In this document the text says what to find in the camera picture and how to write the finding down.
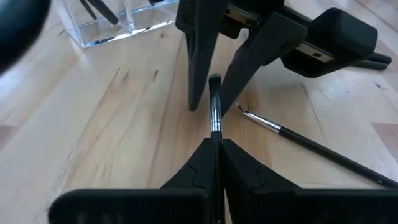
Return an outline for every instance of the clear plastic holder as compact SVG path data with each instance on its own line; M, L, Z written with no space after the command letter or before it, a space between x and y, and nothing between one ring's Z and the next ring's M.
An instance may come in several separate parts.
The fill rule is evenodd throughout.
M65 30L82 47L124 39L174 22L178 0L55 0Z

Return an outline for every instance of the silver ferrule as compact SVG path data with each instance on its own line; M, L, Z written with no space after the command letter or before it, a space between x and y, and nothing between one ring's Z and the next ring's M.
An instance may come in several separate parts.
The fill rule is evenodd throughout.
M259 117L259 116L255 115L254 113L251 113L248 111L243 111L243 114L245 116L247 116L249 119L251 119L252 121L256 122L257 124L260 124L275 133L279 133L279 131L281 129L281 126L279 124L277 124L273 121L270 121L268 119Z
M211 99L211 131L221 131L221 101L218 95Z

